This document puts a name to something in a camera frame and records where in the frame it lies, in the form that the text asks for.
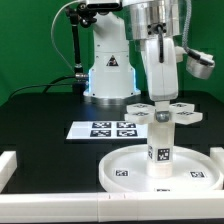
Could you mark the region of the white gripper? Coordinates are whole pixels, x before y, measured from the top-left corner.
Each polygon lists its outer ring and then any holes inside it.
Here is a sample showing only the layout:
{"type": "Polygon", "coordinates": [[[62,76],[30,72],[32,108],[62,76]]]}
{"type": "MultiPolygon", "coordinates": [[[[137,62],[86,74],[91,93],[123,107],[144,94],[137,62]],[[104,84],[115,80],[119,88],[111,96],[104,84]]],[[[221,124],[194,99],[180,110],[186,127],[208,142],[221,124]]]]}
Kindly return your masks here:
{"type": "Polygon", "coordinates": [[[142,42],[142,59],[147,77],[149,97],[155,103],[155,117],[160,123],[170,118],[170,100],[178,96],[178,75],[175,45],[172,38],[163,39],[164,62],[159,61],[157,37],[142,42]]]}

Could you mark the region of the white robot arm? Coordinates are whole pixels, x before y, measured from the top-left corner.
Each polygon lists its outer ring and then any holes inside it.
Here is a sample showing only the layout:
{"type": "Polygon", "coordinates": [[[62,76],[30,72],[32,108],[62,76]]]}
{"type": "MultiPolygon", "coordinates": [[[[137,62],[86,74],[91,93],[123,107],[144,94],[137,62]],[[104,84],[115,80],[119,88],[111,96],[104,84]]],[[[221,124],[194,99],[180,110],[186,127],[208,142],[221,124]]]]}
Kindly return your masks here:
{"type": "Polygon", "coordinates": [[[96,14],[94,65],[89,95],[108,101],[134,92],[129,43],[141,52],[155,118],[171,119],[170,101],[178,95],[177,59],[173,37],[180,33],[179,0],[86,0],[96,14]]]}

